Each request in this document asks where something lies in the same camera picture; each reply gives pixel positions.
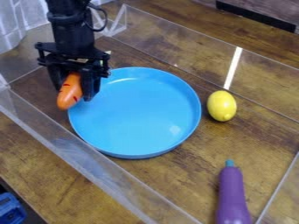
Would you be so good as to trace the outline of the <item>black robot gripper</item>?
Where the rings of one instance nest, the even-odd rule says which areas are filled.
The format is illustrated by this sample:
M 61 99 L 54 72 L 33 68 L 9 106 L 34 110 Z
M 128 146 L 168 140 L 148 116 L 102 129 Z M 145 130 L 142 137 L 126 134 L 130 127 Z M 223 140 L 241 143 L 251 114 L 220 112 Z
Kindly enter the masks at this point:
M 109 56 L 94 47 L 94 29 L 90 9 L 78 12 L 50 10 L 46 14 L 50 22 L 53 41 L 37 42 L 38 64 L 45 66 L 56 90 L 61 89 L 69 72 L 80 73 L 82 99 L 89 102 L 100 89 L 100 78 L 108 76 Z

